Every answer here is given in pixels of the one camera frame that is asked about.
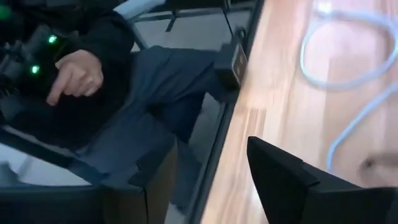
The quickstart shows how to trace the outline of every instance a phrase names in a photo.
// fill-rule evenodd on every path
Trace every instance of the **wooden desk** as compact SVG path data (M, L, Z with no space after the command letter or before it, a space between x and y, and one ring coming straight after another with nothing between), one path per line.
M329 2L335 8L398 15L395 0ZM310 0L266 1L202 223L267 223L248 166L248 136L259 136L324 169L331 142L371 98L398 79L396 63L382 78L355 90L325 92L308 84L298 60L311 10ZM379 29L332 22L314 35L306 61L317 77L347 80L375 68L390 49L388 35ZM365 182L359 178L358 167L368 155L396 148L397 114L395 95L361 123L337 149L334 167L338 176L362 186L394 184L388 178Z

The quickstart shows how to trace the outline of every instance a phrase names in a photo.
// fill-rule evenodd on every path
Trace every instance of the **person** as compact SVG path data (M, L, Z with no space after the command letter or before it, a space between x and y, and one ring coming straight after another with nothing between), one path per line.
M51 116L26 111L11 125L76 152L103 173L128 169L149 151L171 147L176 136L172 203L183 210L201 167L187 143L204 95L228 95L213 68L217 52L155 46L132 54L134 34L118 13L98 6L79 15L75 26L65 18L80 44L55 63L58 76L46 99Z

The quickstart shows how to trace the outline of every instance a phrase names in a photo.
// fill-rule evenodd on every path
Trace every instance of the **sleeve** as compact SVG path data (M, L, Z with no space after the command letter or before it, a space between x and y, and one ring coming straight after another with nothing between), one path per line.
M103 67L123 65L134 45L134 34L127 20L113 10L86 8L78 21L79 49L97 56Z

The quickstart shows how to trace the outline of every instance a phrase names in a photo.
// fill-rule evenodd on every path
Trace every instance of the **gray floor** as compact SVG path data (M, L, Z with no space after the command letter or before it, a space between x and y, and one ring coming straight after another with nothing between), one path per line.
M248 12L229 15L233 26L245 26ZM148 45L162 45L164 47L193 48L218 50L221 44L231 38L226 21L222 14L179 18L175 21L171 32L164 32L169 21L140 22L136 26ZM219 105L210 96L206 96L203 112L194 130L190 145L197 158L203 160L210 148L209 141L218 115ZM39 185L85 185L83 179L67 170L55 167L46 162L33 159L14 149L0 145L0 162L8 161L14 172L22 174L21 181ZM183 223L184 217L170 206L167 224Z

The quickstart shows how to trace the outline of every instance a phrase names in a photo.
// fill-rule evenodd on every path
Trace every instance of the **blue cable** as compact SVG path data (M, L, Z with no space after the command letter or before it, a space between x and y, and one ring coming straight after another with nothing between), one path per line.
M373 79L376 79L382 76L389 68L391 68L392 64L398 57L398 30L397 25L395 25L394 21L386 16L370 14L368 12L363 11L351 11L351 12L343 12L337 10L325 10L318 8L318 14L322 18L321 22L317 22L312 24L302 42L301 51L300 51L300 68L304 74L304 77L313 85L318 88L322 88L325 90L349 90L352 88L359 87L362 84L365 84ZM394 48L388 56L387 60L382 63L378 68L366 72L359 78L355 78L353 80L341 83L329 83L324 80L320 80L311 76L308 70L305 68L304 60L305 60L305 48L313 35L313 33L324 23L332 21L332 20L348 20L348 21L361 21L367 22L379 27L385 28L394 39ZM336 148L351 134L353 129L374 109L377 108L386 98L388 98L392 93L398 91L398 82L395 82L387 87L384 92L379 94L377 97L372 99L357 115L357 117L350 122L350 124L344 129L344 131L333 141L333 144L329 147L328 155L326 159L326 165L329 173L333 173L333 154L336 151Z

